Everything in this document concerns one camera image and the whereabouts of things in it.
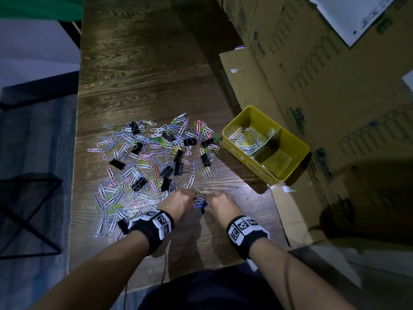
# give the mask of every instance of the wooden table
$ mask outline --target wooden table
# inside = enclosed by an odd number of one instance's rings
[[[101,218],[93,196],[108,167],[100,154],[87,152],[96,147],[97,136],[108,135],[101,124],[145,119],[161,126],[186,112],[190,122],[202,120],[221,137],[240,112],[218,56],[242,44],[235,29],[215,0],[174,1],[85,0],[69,271],[115,241],[89,236]],[[205,191],[230,193],[271,239],[287,247],[271,191],[228,151],[220,152],[212,162],[213,176],[197,177],[195,183]],[[181,187],[189,175],[181,176]],[[154,256],[134,273],[130,291],[159,284],[165,264],[164,282],[242,262],[224,229],[197,210],[186,215]]]

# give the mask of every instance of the wristband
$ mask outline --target wristband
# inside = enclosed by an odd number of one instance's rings
[[[234,218],[227,227],[231,245],[238,251],[242,259],[249,259],[250,248],[259,238],[270,238],[270,233],[251,217],[240,215]]]
[[[149,253],[152,255],[162,244],[163,239],[173,229],[172,216],[163,210],[149,210],[129,223],[130,231],[141,231],[149,242]]]

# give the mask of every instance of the green fabric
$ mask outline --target green fabric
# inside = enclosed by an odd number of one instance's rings
[[[82,20],[83,0],[0,0],[0,17]]]

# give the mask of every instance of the wire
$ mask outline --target wire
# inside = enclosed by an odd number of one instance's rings
[[[161,281],[161,285],[163,284],[163,280],[165,279],[165,273],[166,273],[166,262],[168,261],[168,256],[166,255],[165,252],[165,266],[163,267],[163,276],[162,276],[162,281]]]
[[[125,299],[123,300],[123,310],[126,309],[126,293],[128,291],[128,283],[126,283],[126,287],[125,287]]]

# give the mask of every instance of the hand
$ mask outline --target hand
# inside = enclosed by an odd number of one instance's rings
[[[168,198],[158,206],[158,210],[168,212],[176,225],[196,196],[193,189],[178,189],[169,194]]]
[[[205,211],[212,213],[224,229],[227,229],[232,219],[244,215],[234,199],[226,192],[215,190],[205,199],[210,204],[205,207]]]

